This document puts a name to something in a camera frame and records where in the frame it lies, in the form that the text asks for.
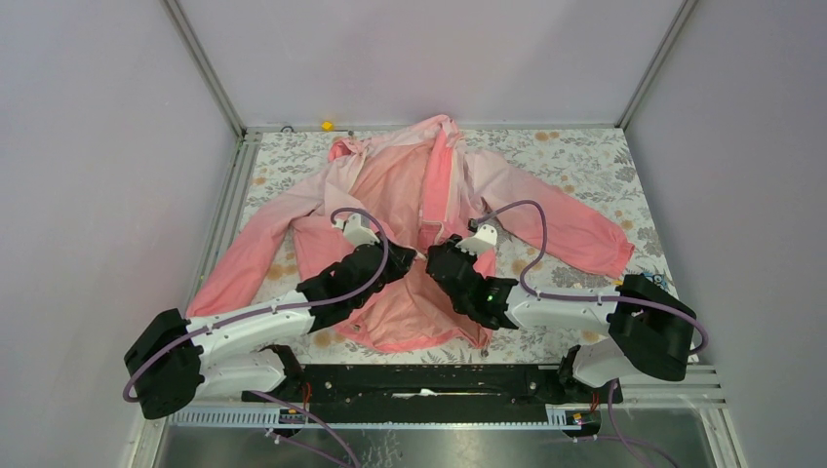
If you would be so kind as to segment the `pink zip-up jacket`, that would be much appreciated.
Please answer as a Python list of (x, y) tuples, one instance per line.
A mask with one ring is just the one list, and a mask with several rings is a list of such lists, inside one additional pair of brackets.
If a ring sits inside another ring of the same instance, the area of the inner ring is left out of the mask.
[(425, 252), (468, 221), (495, 210), (506, 231), (581, 271), (619, 277), (634, 247), (619, 225), (563, 189), (467, 146), (440, 115), (404, 130), (336, 141), (327, 164), (263, 204), (191, 300), (187, 315), (209, 316), (251, 304), (286, 237), (302, 279), (340, 260), (349, 243), (331, 212), (358, 207), (396, 244)]

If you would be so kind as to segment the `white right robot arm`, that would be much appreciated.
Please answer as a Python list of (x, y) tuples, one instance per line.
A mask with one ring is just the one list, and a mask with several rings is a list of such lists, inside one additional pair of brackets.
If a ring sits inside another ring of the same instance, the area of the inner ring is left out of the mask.
[(516, 279), (483, 276), (477, 255), (460, 244), (454, 236), (430, 247), (426, 263), (456, 313), (492, 331), (562, 328), (603, 336), (562, 361), (559, 386), (569, 400), (582, 402), (629, 375), (685, 378), (697, 316), (645, 276), (628, 274), (617, 287), (532, 293)]

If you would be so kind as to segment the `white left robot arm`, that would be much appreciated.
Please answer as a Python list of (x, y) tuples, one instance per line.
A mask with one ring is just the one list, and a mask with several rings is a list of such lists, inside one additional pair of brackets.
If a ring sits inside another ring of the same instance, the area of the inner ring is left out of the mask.
[(392, 242), (365, 244), (263, 303), (191, 319), (175, 308), (163, 311), (124, 356), (129, 379), (122, 397), (139, 404), (147, 419), (170, 415), (198, 398), (243, 391), (291, 400), (303, 377), (271, 345), (349, 319), (402, 279), (416, 256), (416, 250)]

